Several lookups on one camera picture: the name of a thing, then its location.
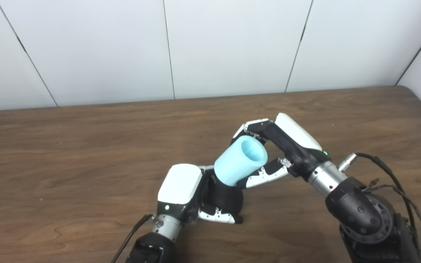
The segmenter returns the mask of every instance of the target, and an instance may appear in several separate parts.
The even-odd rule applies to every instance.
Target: wood grain
[[[278,112],[334,163],[352,152],[380,156],[421,208],[421,102],[403,87],[0,111],[0,263],[109,262],[132,225],[155,212],[173,164],[212,164],[242,123]],[[348,174],[390,182],[366,160]],[[381,194],[405,213],[399,196]],[[338,222],[302,179],[244,196],[243,225],[200,220],[182,230],[181,262],[349,262]]]

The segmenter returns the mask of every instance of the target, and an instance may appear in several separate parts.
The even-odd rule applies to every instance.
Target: robotic hand
[[[184,226],[198,218],[240,224],[243,193],[236,182],[267,162],[264,146],[240,136],[213,166],[177,164],[170,168],[158,194],[157,215],[146,215],[134,226],[112,260],[114,263],[134,232],[152,219],[152,231],[136,240],[126,263],[174,263],[175,241]]]
[[[277,158],[242,178],[236,183],[238,187],[253,187],[287,174],[301,177],[325,198],[329,213],[339,220],[341,236],[353,263],[421,262],[421,249],[409,204],[415,209],[416,205],[379,158],[363,153],[352,154],[337,168],[319,143],[284,113],[279,113],[276,121],[261,119],[241,125],[231,145],[247,135],[262,144],[272,141],[285,158]],[[371,193],[383,186],[370,188],[344,174],[357,156],[371,159],[393,178],[396,186],[386,186],[403,196],[410,224],[386,199]]]

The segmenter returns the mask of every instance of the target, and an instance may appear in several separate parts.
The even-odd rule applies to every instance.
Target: black cable
[[[144,215],[132,228],[131,232],[128,234],[128,236],[126,237],[126,239],[124,240],[124,242],[122,243],[122,245],[120,246],[120,249],[118,250],[118,252],[116,253],[116,255],[113,257],[113,259],[111,260],[111,263],[115,263],[117,261],[117,259],[119,258],[120,254],[122,253],[122,251],[124,250],[124,248],[126,247],[126,245],[128,244],[128,242],[130,241],[132,235],[134,235],[134,233],[142,226],[144,225],[144,223],[146,223],[151,217],[153,216],[153,214],[149,214],[149,215]]]
[[[371,182],[371,185],[370,186],[372,186],[372,185],[375,185],[376,183],[377,183],[377,181],[378,180],[375,180],[375,181],[373,181],[373,182]],[[399,189],[399,187],[396,187],[396,186],[394,186],[394,185],[389,185],[389,184],[383,184],[383,185],[379,185],[379,186],[376,186],[376,187],[369,187],[369,190],[370,191],[375,191],[375,190],[378,190],[378,189],[381,189],[381,188],[385,188],[385,187],[390,187],[390,188],[392,188],[396,193],[398,193],[399,195],[401,195],[405,200],[407,200],[407,203],[409,203],[409,204],[411,204],[411,206],[414,208],[414,211],[416,212],[416,214],[417,214],[417,217],[419,218],[419,220],[420,220],[420,222],[421,222],[421,212],[420,212],[420,210],[418,209],[418,206],[411,200],[411,198],[409,198],[407,195],[406,195],[406,193],[404,193],[404,191],[402,191],[402,190],[400,190]]]
[[[399,183],[399,180],[397,179],[396,175],[394,175],[391,168],[389,168],[386,165],[386,163],[384,163],[379,157],[368,155],[366,153],[355,153],[355,154],[359,157],[367,158],[367,159],[371,160],[374,164],[378,165],[379,168],[381,168],[385,173],[387,173],[389,175],[389,177],[392,179],[392,181],[397,186],[397,188],[399,190],[401,190],[403,193],[405,193],[404,188],[402,188],[401,183]],[[410,208],[410,204],[408,203],[407,199],[404,196],[402,196],[402,198],[404,199],[404,203],[406,205],[407,214],[408,214],[409,220],[410,220],[410,226],[412,228],[416,229],[414,213],[412,213],[412,209]]]

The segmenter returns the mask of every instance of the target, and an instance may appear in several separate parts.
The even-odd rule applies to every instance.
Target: metal connector
[[[155,226],[157,226],[157,228],[161,228],[163,226],[163,221],[160,220],[160,218],[156,215],[153,215],[151,217],[152,222],[154,223]]]
[[[341,172],[345,172],[356,158],[357,155],[355,153],[352,153],[347,157],[347,159],[345,159],[341,164],[339,164],[339,167],[337,169]]]

